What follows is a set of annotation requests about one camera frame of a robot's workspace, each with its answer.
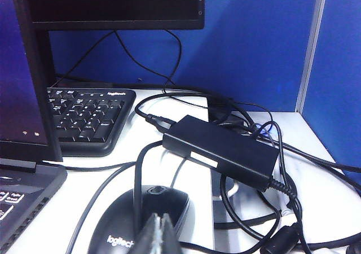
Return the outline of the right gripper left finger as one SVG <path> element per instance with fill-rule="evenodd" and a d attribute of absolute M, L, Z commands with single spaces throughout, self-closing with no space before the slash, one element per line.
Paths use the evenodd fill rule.
<path fill-rule="evenodd" d="M 136 238 L 131 253 L 161 253 L 163 244 L 162 218 L 153 213 Z"/>

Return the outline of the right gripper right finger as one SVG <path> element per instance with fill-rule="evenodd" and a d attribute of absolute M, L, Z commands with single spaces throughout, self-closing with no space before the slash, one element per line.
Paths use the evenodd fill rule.
<path fill-rule="evenodd" d="M 170 216 L 164 213 L 162 216 L 162 252 L 165 254 L 180 254 L 180 248 Z"/>

